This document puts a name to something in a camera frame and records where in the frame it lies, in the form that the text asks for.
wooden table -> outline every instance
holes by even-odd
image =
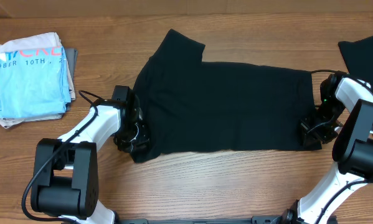
[[[110,98],[115,85],[133,86],[170,28],[205,43],[205,61],[346,70],[337,43],[373,35],[373,13],[0,19],[0,44],[57,32],[65,47],[79,50],[76,89]],[[317,103],[327,76],[313,77]],[[78,96],[61,120],[0,128],[0,223],[33,223],[22,214],[21,196],[32,177],[35,146],[71,130],[88,108]],[[121,218],[277,215],[328,171],[332,146],[317,152],[179,153],[134,164],[109,139],[98,153],[99,198]],[[336,215],[340,223],[373,223],[373,185],[347,199]]]

black garment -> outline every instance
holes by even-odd
[[[303,150],[298,121],[314,110],[306,71],[202,62],[204,44],[170,30],[136,80],[151,130],[146,154],[221,149]]]
[[[373,91],[373,36],[357,42],[338,43],[348,72],[369,82]]]

white fabric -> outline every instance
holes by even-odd
[[[35,35],[32,37],[26,37],[17,40],[11,40],[5,44],[0,45],[0,53],[12,52],[15,50],[27,50],[27,49],[38,49],[38,48],[47,48],[47,47],[58,47],[62,46],[60,39],[55,32],[49,32],[46,34]],[[67,78],[71,99],[75,99],[74,85],[70,76],[70,70],[68,69],[67,64]],[[49,116],[43,116],[38,118],[29,118],[29,119],[0,119],[0,125],[4,128],[9,128],[15,124],[19,124],[23,121],[38,121],[38,120],[47,120],[47,119],[58,119],[61,118],[61,114],[53,114]]]

black fabric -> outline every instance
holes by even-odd
[[[348,72],[369,82],[373,91],[373,36],[357,42],[338,43]]]
[[[303,150],[298,121],[314,110],[307,71],[202,62],[204,44],[170,30],[134,91],[151,130],[149,152]]]

black object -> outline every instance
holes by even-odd
[[[303,150],[298,123],[314,111],[311,74],[202,62],[203,50],[204,44],[170,30],[142,69],[133,90],[151,145],[133,160],[186,151]]]
[[[373,89],[373,36],[356,42],[338,43],[349,73],[372,85]]]
[[[219,218],[196,220],[161,220],[150,221],[147,219],[120,220],[119,224],[281,224],[278,215],[262,215],[252,218]],[[328,224],[338,224],[337,217],[331,216]]]
[[[337,119],[344,111],[345,106],[336,98],[335,92],[345,72],[334,71],[320,86],[321,104],[316,111],[300,120],[301,145],[309,149],[321,143],[327,144],[338,134],[335,128],[342,126]]]
[[[118,149],[130,154],[144,153],[150,144],[148,124],[143,120],[138,96],[128,86],[117,85],[111,100],[120,102],[125,110],[121,112],[121,127],[114,134]]]
[[[373,103],[358,100],[333,146],[340,173],[373,180]]]
[[[62,144],[59,139],[42,139],[35,152],[34,175]],[[59,177],[54,170],[73,165],[73,177]],[[31,207],[53,217],[91,216],[98,202],[98,164],[95,143],[69,144],[32,185]]]

